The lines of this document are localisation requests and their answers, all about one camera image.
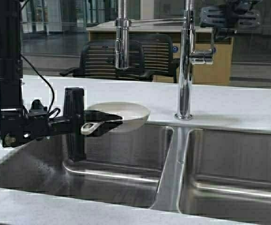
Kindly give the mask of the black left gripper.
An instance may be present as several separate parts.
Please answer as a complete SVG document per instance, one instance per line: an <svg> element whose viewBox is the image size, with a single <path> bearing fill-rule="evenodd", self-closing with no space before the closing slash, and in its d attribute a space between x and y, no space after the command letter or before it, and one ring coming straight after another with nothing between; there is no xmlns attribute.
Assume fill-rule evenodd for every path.
<svg viewBox="0 0 271 225"><path fill-rule="evenodd" d="M84 160L84 137L81 126L85 123L86 137L99 137L123 124L116 114L98 110L84 111L84 89L65 88L63 115L49 121L49 134L66 135L68 157L74 162Z"/></svg>

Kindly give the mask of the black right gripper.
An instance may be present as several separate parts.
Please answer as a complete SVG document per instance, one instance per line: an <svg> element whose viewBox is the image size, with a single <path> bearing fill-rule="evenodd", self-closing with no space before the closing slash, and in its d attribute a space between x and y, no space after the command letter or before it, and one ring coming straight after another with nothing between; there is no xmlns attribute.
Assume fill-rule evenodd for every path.
<svg viewBox="0 0 271 225"><path fill-rule="evenodd" d="M223 6L207 6L200 10L200 27L225 28L236 26L238 30L256 29L260 26L260 12L253 7L261 0L226 0Z"/></svg>

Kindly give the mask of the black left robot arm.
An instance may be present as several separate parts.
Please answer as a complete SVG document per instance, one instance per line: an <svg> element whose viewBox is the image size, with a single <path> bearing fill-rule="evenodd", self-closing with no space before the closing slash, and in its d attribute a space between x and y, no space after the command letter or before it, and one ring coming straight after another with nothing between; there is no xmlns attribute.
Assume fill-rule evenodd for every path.
<svg viewBox="0 0 271 225"><path fill-rule="evenodd" d="M86 110L84 89L65 89L64 108L34 100L26 109L22 97L21 2L0 0L0 143L18 147L33 140L67 135L73 161L86 158L85 137L99 137L123 123L121 116Z"/></svg>

